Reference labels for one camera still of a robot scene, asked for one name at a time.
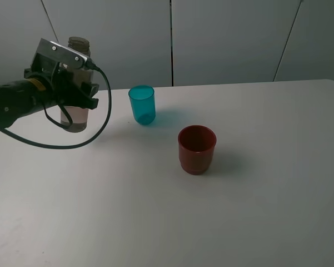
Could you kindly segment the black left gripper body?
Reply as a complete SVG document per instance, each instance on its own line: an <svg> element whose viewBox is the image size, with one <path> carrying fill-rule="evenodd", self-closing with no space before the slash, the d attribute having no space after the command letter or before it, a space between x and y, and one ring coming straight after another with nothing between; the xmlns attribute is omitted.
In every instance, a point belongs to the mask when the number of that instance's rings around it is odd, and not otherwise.
<svg viewBox="0 0 334 267"><path fill-rule="evenodd" d="M38 52L34 55L31 67L24 70L24 78L36 86L38 99L45 107L80 107L81 90L73 82L73 77L73 72Z"/></svg>

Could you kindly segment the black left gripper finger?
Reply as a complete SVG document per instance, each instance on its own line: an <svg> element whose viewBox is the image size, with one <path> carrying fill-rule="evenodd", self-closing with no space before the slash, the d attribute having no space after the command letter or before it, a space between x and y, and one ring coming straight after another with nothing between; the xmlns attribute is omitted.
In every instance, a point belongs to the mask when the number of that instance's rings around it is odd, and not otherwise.
<svg viewBox="0 0 334 267"><path fill-rule="evenodd" d="M98 106L98 99L79 93L72 98L72 106L93 110Z"/></svg>
<svg viewBox="0 0 334 267"><path fill-rule="evenodd" d="M81 90L87 96L94 96L98 92L98 90L99 90L99 84L97 84L97 83L82 82L81 83Z"/></svg>

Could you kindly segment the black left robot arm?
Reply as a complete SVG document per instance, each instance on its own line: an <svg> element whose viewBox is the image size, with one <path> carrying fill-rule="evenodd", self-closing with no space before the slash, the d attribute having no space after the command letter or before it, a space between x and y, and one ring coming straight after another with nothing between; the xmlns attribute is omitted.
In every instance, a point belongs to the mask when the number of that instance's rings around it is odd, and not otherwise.
<svg viewBox="0 0 334 267"><path fill-rule="evenodd" d="M21 118L38 111L58 106L95 109L93 98L97 86L90 82L77 85L74 72L93 70L93 61L78 52L65 52L60 56L37 52L24 78L0 85L0 128L9 128Z"/></svg>

